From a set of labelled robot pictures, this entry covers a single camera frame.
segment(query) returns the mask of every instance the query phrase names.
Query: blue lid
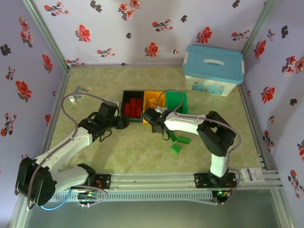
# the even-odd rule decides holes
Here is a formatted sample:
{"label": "blue lid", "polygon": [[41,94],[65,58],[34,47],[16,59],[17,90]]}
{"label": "blue lid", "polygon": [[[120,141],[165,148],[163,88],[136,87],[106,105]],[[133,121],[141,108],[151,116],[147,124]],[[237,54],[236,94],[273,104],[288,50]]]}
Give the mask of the blue lid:
{"label": "blue lid", "polygon": [[234,84],[244,81],[244,62],[240,52],[202,45],[190,45],[187,52],[185,75]]}

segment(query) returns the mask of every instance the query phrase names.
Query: white plastic container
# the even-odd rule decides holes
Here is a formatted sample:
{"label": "white plastic container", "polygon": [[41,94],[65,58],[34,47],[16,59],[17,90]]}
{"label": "white plastic container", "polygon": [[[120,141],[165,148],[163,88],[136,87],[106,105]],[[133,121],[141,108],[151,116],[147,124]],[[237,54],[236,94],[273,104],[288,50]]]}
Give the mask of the white plastic container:
{"label": "white plastic container", "polygon": [[188,90],[228,96],[244,81],[243,55],[237,51],[190,45],[183,67]]}

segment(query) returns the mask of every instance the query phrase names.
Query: green cube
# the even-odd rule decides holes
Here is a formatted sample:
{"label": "green cube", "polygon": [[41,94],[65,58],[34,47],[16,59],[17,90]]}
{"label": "green cube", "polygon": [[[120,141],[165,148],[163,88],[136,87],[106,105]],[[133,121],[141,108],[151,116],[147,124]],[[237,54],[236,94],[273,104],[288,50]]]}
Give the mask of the green cube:
{"label": "green cube", "polygon": [[178,145],[178,144],[174,144],[172,147],[171,147],[171,150],[178,154],[178,152],[181,150],[181,147]]}
{"label": "green cube", "polygon": [[175,136],[175,134],[173,132],[169,132],[169,137],[171,139],[172,142],[176,142],[177,141],[177,137]]}
{"label": "green cube", "polygon": [[190,138],[186,138],[186,137],[179,137],[179,138],[177,139],[177,141],[178,141],[179,143],[190,144],[191,139],[190,139]]}

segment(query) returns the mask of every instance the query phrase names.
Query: floral wallpaper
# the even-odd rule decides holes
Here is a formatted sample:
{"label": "floral wallpaper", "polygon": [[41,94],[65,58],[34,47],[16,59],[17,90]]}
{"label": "floral wallpaper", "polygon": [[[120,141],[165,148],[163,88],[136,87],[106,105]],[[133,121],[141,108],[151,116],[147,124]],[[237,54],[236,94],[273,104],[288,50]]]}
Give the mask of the floral wallpaper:
{"label": "floral wallpaper", "polygon": [[69,66],[182,64],[191,43],[241,51],[265,4],[265,0],[33,1]]}
{"label": "floral wallpaper", "polygon": [[302,0],[279,1],[245,56],[245,83],[297,227],[304,224],[304,26]]}
{"label": "floral wallpaper", "polygon": [[64,70],[21,1],[3,2],[0,20],[0,227],[7,227],[19,163],[41,153]]}

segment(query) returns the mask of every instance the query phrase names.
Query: blue cable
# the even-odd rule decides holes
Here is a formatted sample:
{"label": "blue cable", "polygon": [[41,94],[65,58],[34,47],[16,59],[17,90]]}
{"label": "blue cable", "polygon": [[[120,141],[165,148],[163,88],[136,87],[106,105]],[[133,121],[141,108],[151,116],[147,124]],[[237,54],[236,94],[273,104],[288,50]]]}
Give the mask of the blue cable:
{"label": "blue cable", "polygon": [[62,205],[65,204],[65,202],[67,202],[68,198],[69,198],[70,195],[71,195],[71,192],[72,192],[71,188],[68,188],[68,193],[67,193],[67,196],[66,196],[65,200],[64,200],[62,203],[60,203],[58,206],[53,207],[53,208],[46,208],[46,207],[44,207],[44,206],[42,205],[41,208],[44,209],[44,210],[55,210],[55,209],[60,208]]}

